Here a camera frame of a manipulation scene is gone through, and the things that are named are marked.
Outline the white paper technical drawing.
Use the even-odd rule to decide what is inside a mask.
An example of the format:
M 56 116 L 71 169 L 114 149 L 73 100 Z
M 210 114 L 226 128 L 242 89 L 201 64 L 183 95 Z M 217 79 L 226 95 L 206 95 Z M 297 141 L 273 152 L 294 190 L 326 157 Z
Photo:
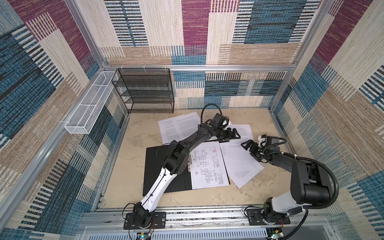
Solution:
M 230 185 L 219 142 L 200 144 L 190 157 L 193 190 Z

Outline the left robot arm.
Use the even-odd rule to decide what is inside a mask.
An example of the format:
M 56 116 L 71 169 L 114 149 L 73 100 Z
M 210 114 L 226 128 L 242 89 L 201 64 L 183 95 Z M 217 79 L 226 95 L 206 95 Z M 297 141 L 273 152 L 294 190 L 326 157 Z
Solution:
M 216 107 L 219 112 L 213 119 L 208 119 L 204 122 L 203 114 L 208 106 Z M 173 140 L 168 144 L 164 144 L 165 152 L 160 155 L 156 154 L 156 158 L 162 164 L 159 176 L 145 197 L 140 202 L 134 204 L 132 213 L 126 214 L 124 217 L 125 223 L 128 224 L 125 227 L 126 230 L 131 227 L 131 224 L 135 224 L 143 229 L 155 225 L 154 211 L 173 179 L 185 171 L 192 150 L 212 137 L 217 138 L 219 143 L 227 143 L 241 138 L 235 128 L 228 127 L 230 124 L 229 117 L 224 116 L 222 110 L 216 104 L 204 106 L 200 119 L 201 122 L 196 132 L 184 140 L 178 142 Z

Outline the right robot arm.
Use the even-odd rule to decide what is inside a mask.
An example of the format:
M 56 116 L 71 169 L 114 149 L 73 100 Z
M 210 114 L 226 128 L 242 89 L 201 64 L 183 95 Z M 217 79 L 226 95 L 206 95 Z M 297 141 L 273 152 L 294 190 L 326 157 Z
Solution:
M 283 152 L 287 140 L 261 135 L 258 142 L 248 140 L 241 146 L 259 163 L 270 164 L 291 174 L 290 190 L 268 198 L 260 212 L 267 225 L 309 209 L 324 209 L 335 203 L 340 187 L 335 174 L 323 163 Z

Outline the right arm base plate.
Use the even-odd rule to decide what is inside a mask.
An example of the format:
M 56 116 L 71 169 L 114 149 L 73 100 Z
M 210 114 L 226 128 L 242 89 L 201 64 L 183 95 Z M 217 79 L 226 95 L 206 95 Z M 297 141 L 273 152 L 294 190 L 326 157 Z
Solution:
M 250 226 L 289 225 L 291 223 L 288 215 L 276 212 L 264 214 L 264 210 L 260 208 L 247 208 L 244 213 Z

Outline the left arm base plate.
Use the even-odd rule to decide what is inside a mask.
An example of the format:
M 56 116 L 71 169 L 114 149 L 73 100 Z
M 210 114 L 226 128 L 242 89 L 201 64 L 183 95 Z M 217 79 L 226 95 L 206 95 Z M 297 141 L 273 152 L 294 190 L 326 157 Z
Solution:
M 139 214 L 127 213 L 124 222 L 124 230 L 135 229 L 164 229 L 166 226 L 166 212 L 152 212 L 140 216 Z

